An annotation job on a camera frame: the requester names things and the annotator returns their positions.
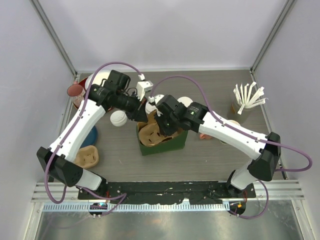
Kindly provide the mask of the green paper bag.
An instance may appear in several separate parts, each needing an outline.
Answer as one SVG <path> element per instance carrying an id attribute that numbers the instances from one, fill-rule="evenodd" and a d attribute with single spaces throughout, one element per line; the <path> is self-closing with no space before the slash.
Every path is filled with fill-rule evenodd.
<path id="1" fill-rule="evenodd" d="M 136 126 L 136 136 L 137 136 L 137 141 L 139 145 L 140 152 L 143 156 L 148 156 L 148 155 L 154 155 L 154 154 L 160 154 L 160 153 L 165 153 L 165 152 L 170 152 L 170 151 L 177 151 L 181 150 L 185 147 L 187 136 L 188 136 L 188 131 L 184 131 L 178 135 L 177 137 L 165 141 L 163 143 L 160 143 L 155 146 L 144 146 L 139 140 L 138 137 L 138 127 Z"/>

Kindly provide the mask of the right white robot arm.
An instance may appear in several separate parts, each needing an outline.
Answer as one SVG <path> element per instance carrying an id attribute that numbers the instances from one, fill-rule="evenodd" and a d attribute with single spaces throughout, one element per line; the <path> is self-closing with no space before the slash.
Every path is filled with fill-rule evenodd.
<path id="1" fill-rule="evenodd" d="M 161 134 L 172 135 L 176 130 L 193 131 L 219 139 L 249 156 L 248 163 L 234 170 L 226 184 L 226 193 L 238 197 L 257 180 L 270 182 L 273 179 L 281 150 L 280 136 L 248 130 L 220 116 L 213 116 L 207 106 L 191 102 L 185 106 L 172 95 L 156 96 L 155 120 Z"/>

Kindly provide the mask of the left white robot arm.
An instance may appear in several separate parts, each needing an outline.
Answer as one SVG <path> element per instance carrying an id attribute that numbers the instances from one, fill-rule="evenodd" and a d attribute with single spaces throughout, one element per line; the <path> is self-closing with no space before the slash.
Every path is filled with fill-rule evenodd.
<path id="1" fill-rule="evenodd" d="M 130 77 L 116 70 L 101 70 L 86 80 L 87 98 L 81 101 L 77 114 L 49 147 L 40 147 L 36 153 L 46 178 L 52 177 L 68 187 L 89 189 L 97 200 L 106 195 L 106 179 L 76 165 L 76 156 L 92 128 L 110 108 L 124 111 L 132 121 L 147 122 L 145 94 L 153 84 L 143 74 L 138 78 L 133 95 L 126 93 Z"/>

